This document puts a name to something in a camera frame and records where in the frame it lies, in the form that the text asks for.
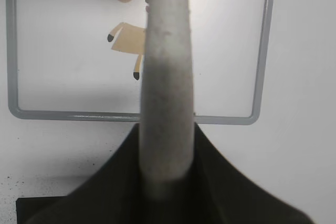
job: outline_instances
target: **cartoon character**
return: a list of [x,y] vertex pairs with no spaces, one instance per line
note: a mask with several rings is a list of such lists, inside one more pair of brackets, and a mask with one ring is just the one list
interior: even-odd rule
[[[128,3],[132,0],[118,1]],[[112,50],[138,55],[133,71],[133,76],[136,80],[139,80],[140,78],[140,67],[144,55],[145,36],[145,28],[133,26],[125,22],[118,24],[108,35],[108,42],[115,40]]]

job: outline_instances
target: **black fabric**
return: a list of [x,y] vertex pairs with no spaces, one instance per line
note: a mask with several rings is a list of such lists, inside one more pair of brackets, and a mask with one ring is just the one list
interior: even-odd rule
[[[30,218],[27,224],[138,224],[149,223],[146,218],[149,207],[169,212],[169,204],[159,206],[141,197],[138,131],[136,125],[103,168],[69,196],[58,198],[51,206],[45,205],[35,215],[32,209],[41,210],[44,198],[39,207],[28,206],[28,200],[19,199],[18,220]],[[188,183],[187,199],[181,204],[183,223],[313,223],[236,170],[198,125],[195,125],[195,158]]]
[[17,224],[24,224],[37,212],[44,210],[64,197],[18,198],[16,201]]

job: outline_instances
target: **white background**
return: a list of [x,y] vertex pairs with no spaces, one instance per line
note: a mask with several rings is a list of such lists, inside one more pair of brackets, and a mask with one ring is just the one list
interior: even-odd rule
[[[10,115],[4,1],[0,223],[14,224],[18,197],[69,193],[108,159],[132,124],[23,121]],[[252,126],[202,126],[246,176],[320,224],[335,223],[335,17],[335,0],[275,0],[260,119]]]
[[[17,0],[19,105],[138,113],[138,55],[112,51],[120,22],[146,26],[145,0]],[[191,0],[197,115],[252,111],[264,0]]]

